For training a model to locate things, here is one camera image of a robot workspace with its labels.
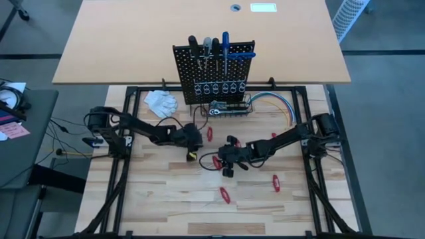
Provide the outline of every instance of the white sticker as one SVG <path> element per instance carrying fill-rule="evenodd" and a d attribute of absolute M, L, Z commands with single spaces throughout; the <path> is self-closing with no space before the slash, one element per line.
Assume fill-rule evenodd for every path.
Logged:
<path fill-rule="evenodd" d="M 278 11 L 275 3 L 251 3 L 251 11 L 257 13 L 275 13 Z"/>

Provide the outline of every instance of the glove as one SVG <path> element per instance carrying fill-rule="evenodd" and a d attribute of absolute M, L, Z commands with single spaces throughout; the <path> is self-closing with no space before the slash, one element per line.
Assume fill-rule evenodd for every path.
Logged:
<path fill-rule="evenodd" d="M 144 99 L 149 109 L 160 118 L 170 117 L 177 109 L 177 100 L 163 90 L 150 91 Z"/>

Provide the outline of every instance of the wooden table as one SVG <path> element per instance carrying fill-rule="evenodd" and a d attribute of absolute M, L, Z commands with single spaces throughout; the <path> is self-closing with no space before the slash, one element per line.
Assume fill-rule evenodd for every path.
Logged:
<path fill-rule="evenodd" d="M 122 110 L 125 91 L 125 86 L 110 86 L 105 105 Z M 307 86 L 307 93 L 313 115 L 329 111 L 323 86 Z M 290 93 L 280 94 L 292 104 Z M 179 102 L 173 116 L 183 124 L 189 123 L 192 117 L 182 93 L 173 92 L 173 95 Z M 277 99 L 267 100 L 282 106 Z M 138 117 L 151 124 L 158 122 L 143 102 L 140 103 Z M 204 120 L 198 113 L 197 123 L 201 125 Z M 165 123 L 175 124 L 173 120 Z M 254 112 L 246 118 L 211 118 L 208 126 L 213 128 L 214 139 L 208 142 L 206 130 L 202 130 L 204 147 L 199 150 L 199 155 L 216 151 L 225 144 L 227 135 L 238 137 L 244 145 L 247 141 L 268 139 L 273 132 L 282 133 L 288 129 L 287 125 L 286 117 L 276 106 L 257 100 Z M 107 149 L 95 150 L 95 155 L 105 153 Z M 339 153 L 329 153 L 340 157 Z M 135 235 L 303 235 L 306 230 L 314 231 L 299 143 L 277 151 L 260 169 L 242 171 L 236 167 L 232 179 L 224 178 L 216 171 L 203 170 L 197 162 L 187 163 L 185 155 L 186 149 L 159 147 L 145 137 L 136 136 L 120 234 L 126 230 L 133 230 Z M 111 165 L 109 158 L 93 160 L 76 232 L 84 229 L 103 205 Z M 347 224 L 357 230 L 343 166 L 326 157 L 323 159 L 323 172 L 331 204 Z M 274 192 L 272 175 L 279 176 L 281 181 L 279 193 Z M 219 187 L 227 189 L 230 204 L 221 198 Z M 320 203 L 319 209 L 324 218 Z"/>
<path fill-rule="evenodd" d="M 253 12 L 252 3 L 277 11 Z M 223 31 L 231 42 L 256 41 L 249 83 L 351 81 L 325 0 L 85 0 L 53 83 L 180 83 L 172 46 L 190 35 L 221 41 Z"/>

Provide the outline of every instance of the gray floor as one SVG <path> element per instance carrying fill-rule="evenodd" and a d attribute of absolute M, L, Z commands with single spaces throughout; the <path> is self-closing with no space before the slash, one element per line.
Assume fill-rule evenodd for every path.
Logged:
<path fill-rule="evenodd" d="M 80 2 L 25 0 L 32 20 L 24 23 L 15 17 L 0 42 L 0 54 L 61 53 Z M 327 0 L 331 15 L 340 2 Z M 375 5 L 376 11 L 362 15 L 341 43 L 343 50 L 425 49 L 423 0 L 375 0 Z M 0 25 L 10 9 L 8 2 L 0 1 Z M 373 232 L 425 238 L 421 230 L 425 224 L 425 160 L 420 149 L 425 133 L 420 125 L 425 116 L 421 107 L 425 56 L 347 56 L 345 60 L 353 83 L 335 89 Z M 50 82 L 57 64 L 57 60 L 0 60 L 0 77 L 27 81 L 34 89 L 59 90 L 54 115 L 81 122 L 88 109 L 103 104 L 107 87 L 53 86 Z M 79 138 L 60 136 L 80 151 L 90 152 Z M 51 141 L 45 141 L 47 152 Z M 41 235 L 70 234 L 77 213 L 47 216 Z"/>

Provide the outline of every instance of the pink sticky note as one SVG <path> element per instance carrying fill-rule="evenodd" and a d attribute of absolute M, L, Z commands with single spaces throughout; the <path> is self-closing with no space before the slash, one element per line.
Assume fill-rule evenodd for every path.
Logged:
<path fill-rule="evenodd" d="M 19 125 L 17 122 L 0 125 L 0 131 L 11 139 L 30 134 L 27 129 Z"/>

